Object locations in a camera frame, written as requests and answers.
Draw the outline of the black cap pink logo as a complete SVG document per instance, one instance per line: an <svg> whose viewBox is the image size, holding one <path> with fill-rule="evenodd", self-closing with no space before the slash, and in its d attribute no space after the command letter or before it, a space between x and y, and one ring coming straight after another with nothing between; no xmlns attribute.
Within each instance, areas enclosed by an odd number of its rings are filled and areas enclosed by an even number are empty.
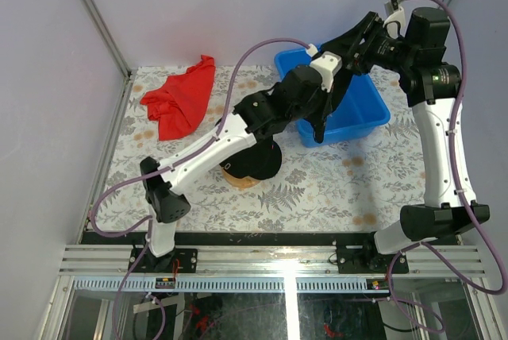
<svg viewBox="0 0 508 340"><path fill-rule="evenodd" d="M220 163L230 176L243 179L267 180L274 177L282 165L282 151L273 138L256 143Z"/></svg>

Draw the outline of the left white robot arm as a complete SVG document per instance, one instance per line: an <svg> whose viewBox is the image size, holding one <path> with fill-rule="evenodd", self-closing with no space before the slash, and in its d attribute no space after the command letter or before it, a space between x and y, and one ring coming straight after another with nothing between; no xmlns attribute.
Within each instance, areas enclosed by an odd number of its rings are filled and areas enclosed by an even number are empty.
<svg viewBox="0 0 508 340"><path fill-rule="evenodd" d="M216 128L180 153L141 162L153 220L147 234L149 266L165 272L173 265L176 223L191 209L184 190L198 177L231 156L272 139L295 120L311 122L317 136L323 137L334 76L334 71L316 65L298 65L272 89L244 97Z"/></svg>

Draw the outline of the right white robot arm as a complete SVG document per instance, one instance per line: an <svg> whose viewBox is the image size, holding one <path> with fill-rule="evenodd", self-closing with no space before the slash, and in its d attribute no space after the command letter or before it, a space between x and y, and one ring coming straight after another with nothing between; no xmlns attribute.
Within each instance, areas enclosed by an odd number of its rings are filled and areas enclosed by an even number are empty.
<svg viewBox="0 0 508 340"><path fill-rule="evenodd" d="M490 217L477 201L469 180L461 133L460 70L443 61L451 21L440 9L418 7L405 35L400 20L368 13L346 33L321 45L339 56L342 67L335 80L346 84L373 66L394 71L406 95L421 138L425 165L422 204L405 205L400 219L373 235L374 245L362 252L364 267L379 272L392 253L420 241L462 234Z"/></svg>

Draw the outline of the blue plastic bin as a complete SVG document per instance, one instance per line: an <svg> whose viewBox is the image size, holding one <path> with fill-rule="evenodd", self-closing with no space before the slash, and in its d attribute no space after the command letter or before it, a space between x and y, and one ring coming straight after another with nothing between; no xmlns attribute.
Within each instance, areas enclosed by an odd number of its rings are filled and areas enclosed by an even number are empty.
<svg viewBox="0 0 508 340"><path fill-rule="evenodd" d="M309 64L310 57L303 48L292 49L277 53L274 63L282 79L297 65ZM302 144L313 148L366 137L378 126L387 124L390 118L390 111L370 75L354 75L340 105L326 120L321 144L314 140L309 122L299 120L296 127Z"/></svg>

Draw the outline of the floral table mat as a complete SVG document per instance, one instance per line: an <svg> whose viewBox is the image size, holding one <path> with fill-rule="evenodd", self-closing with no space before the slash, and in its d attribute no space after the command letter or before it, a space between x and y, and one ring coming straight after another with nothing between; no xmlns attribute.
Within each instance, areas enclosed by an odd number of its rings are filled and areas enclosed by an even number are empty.
<svg viewBox="0 0 508 340"><path fill-rule="evenodd" d="M162 86L180 67L137 70L106 187L111 194L96 215L104 231L140 226L148 214L138 180L147 156L168 157L209 132L221 117L231 68L216 70L206 116L193 135L160 141L148 120L143 95ZM341 232L377 230L398 220L404 205L421 203L425 171L418 129L398 85L398 76L382 68L371 80L390 113L390 121L367 137L307 148L295 125L275 138L283 163L277 175L248 188L236 188L213 168L192 181L185 195L191 209L178 223L181 231Z"/></svg>

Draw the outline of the wooden hat stand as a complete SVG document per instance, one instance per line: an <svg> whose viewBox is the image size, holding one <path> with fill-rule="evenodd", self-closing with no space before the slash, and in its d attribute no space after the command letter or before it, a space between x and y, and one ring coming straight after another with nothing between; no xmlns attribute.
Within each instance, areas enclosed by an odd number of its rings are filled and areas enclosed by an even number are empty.
<svg viewBox="0 0 508 340"><path fill-rule="evenodd" d="M230 184L232 187L235 187L235 188L238 188L241 190L255 187L260 182L259 180L253 179L250 176L246 176L243 178L236 178L224 170L222 170L221 173L222 173L225 181L228 184Z"/></svg>

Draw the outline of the red cloth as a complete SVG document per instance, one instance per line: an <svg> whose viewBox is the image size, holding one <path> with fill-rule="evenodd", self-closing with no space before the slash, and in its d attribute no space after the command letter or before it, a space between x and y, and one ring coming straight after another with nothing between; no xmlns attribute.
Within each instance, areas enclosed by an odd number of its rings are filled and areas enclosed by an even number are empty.
<svg viewBox="0 0 508 340"><path fill-rule="evenodd" d="M160 141L182 139L192 134L206 115L214 85L215 60L201 60L183 74L170 75L158 89L148 91L140 100L148 119L158 123Z"/></svg>

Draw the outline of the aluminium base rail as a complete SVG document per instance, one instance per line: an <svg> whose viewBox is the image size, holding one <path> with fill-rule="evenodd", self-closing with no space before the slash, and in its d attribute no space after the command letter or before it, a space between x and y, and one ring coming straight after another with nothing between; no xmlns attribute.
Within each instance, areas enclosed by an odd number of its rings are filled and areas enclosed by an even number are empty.
<svg viewBox="0 0 508 340"><path fill-rule="evenodd" d="M133 265L137 251L131 245L69 245L59 273L69 276L122 276ZM178 249L177 260L165 276L353 276L360 263L353 249L338 256L326 246L198 246ZM452 278L454 266L467 277L483 277L479 251L469 245L439 245L434 252L419 247L398 258L393 272L403 277Z"/></svg>

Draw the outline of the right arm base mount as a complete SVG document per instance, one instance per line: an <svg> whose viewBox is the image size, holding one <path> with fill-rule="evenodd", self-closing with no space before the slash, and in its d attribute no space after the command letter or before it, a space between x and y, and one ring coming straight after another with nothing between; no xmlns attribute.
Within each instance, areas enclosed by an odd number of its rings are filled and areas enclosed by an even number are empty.
<svg viewBox="0 0 508 340"><path fill-rule="evenodd" d="M338 234L333 239L340 274L387 274L394 254L383 255L375 246L374 233Z"/></svg>

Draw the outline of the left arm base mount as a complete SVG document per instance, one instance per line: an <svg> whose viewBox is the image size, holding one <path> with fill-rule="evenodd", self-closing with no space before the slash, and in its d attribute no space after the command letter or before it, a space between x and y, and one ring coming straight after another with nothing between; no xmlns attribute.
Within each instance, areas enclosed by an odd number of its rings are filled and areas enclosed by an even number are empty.
<svg viewBox="0 0 508 340"><path fill-rule="evenodd" d="M175 248L162 257L155 257L149 249L140 257L134 272L144 273L195 273L198 264L198 250Z"/></svg>

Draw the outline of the left aluminium frame post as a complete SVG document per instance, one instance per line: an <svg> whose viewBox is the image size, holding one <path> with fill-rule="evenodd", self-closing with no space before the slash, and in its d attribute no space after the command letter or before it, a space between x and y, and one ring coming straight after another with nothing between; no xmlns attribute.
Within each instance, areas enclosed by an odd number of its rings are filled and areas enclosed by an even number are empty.
<svg viewBox="0 0 508 340"><path fill-rule="evenodd" d="M107 51L111 55L118 71L124 78L128 79L132 75L131 67L128 65L127 61L121 53L121 50L117 46L117 43L114 40L114 37L111 34L110 29L107 26L106 21L104 20L95 0L80 1L83 4L83 7L86 10L92 24L96 28L98 35L106 46Z"/></svg>

